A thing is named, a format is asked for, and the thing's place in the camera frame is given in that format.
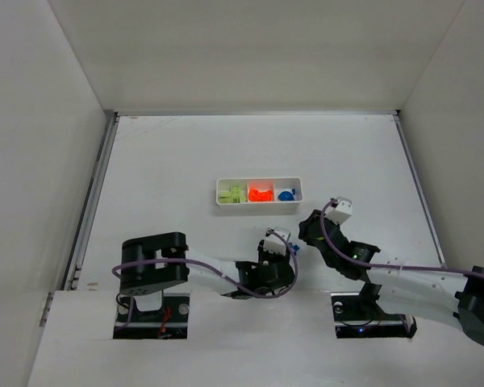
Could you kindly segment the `blue half-round lego piece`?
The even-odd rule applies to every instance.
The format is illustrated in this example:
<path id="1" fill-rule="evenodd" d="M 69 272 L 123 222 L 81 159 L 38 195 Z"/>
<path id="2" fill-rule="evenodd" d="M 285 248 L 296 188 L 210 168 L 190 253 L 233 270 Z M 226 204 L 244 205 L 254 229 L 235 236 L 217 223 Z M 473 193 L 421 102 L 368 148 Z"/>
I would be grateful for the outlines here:
<path id="1" fill-rule="evenodd" d="M 284 190 L 280 192 L 280 194 L 277 196 L 277 199 L 280 202 L 292 202 L 295 200 L 294 194 L 289 190 Z"/>

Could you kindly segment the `orange round lego piece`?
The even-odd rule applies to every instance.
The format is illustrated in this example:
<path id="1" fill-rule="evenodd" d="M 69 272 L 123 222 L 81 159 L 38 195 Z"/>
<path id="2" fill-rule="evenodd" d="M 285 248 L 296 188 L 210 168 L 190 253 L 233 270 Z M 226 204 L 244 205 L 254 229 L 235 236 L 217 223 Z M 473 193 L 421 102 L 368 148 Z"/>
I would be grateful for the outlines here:
<path id="1" fill-rule="evenodd" d="M 272 189 L 256 189 L 250 187 L 248 190 L 248 200 L 250 202 L 272 202 L 273 190 Z"/>

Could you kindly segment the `green lego brick studded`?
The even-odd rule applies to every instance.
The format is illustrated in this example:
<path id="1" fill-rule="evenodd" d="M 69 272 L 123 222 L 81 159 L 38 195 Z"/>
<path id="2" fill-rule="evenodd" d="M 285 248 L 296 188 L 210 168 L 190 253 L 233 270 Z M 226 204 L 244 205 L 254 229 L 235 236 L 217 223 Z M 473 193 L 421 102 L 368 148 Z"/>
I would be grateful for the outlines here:
<path id="1" fill-rule="evenodd" d="M 232 197 L 232 201 L 234 203 L 245 203 L 247 198 L 244 193 L 238 193 L 237 195 Z"/>

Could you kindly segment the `green lego brick top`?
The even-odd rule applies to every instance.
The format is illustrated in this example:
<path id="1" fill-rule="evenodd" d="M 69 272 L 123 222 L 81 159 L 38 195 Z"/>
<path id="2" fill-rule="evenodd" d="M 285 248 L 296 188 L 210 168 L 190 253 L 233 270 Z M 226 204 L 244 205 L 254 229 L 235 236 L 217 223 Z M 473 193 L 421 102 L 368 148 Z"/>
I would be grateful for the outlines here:
<path id="1" fill-rule="evenodd" d="M 219 199 L 220 202 L 224 203 L 224 204 L 233 204 L 233 203 L 236 203 L 236 199 L 232 196 L 230 197 L 222 197 Z"/>

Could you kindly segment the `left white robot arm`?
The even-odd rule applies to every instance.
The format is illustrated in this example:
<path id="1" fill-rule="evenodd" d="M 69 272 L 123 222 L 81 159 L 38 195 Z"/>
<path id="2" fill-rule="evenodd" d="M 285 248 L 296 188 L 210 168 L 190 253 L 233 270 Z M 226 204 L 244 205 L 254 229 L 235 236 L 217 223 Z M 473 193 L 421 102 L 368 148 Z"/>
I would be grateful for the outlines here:
<path id="1" fill-rule="evenodd" d="M 123 242 L 121 263 L 111 271 L 119 293 L 135 299 L 186 283 L 234 300 L 275 299 L 296 284 L 297 253 L 290 232 L 277 227 L 257 244 L 256 260 L 235 261 L 197 252 L 175 231 Z"/>

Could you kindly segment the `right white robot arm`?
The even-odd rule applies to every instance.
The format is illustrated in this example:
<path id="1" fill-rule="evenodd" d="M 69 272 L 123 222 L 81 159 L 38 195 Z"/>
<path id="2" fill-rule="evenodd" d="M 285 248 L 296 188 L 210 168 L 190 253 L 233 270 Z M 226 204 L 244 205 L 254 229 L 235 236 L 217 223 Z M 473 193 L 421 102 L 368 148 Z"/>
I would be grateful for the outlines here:
<path id="1" fill-rule="evenodd" d="M 409 265 L 381 248 L 344 236 L 349 212 L 329 204 L 298 225 L 298 237 L 357 293 L 332 295 L 336 336 L 405 337 L 417 332 L 417 318 L 452 327 L 484 347 L 484 268 L 457 270 Z"/>

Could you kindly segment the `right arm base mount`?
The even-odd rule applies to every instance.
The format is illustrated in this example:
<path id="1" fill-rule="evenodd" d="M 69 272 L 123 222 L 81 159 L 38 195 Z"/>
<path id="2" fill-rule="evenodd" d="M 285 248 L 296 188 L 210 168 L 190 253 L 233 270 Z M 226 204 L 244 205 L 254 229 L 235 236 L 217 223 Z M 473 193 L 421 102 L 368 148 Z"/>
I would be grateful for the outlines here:
<path id="1" fill-rule="evenodd" d="M 364 284 L 359 292 L 331 293 L 337 339 L 412 339 L 414 317 L 387 314 L 377 304 L 379 285 Z"/>

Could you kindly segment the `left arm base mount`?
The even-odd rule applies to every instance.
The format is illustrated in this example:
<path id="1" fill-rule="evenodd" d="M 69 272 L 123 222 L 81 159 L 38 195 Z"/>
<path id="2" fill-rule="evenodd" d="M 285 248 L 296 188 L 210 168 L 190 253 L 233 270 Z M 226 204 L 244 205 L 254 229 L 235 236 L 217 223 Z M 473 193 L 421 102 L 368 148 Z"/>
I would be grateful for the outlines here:
<path id="1" fill-rule="evenodd" d="M 118 294 L 113 339 L 187 339 L 190 312 L 188 293 L 163 293 L 161 307 L 141 310 L 134 298 Z"/>

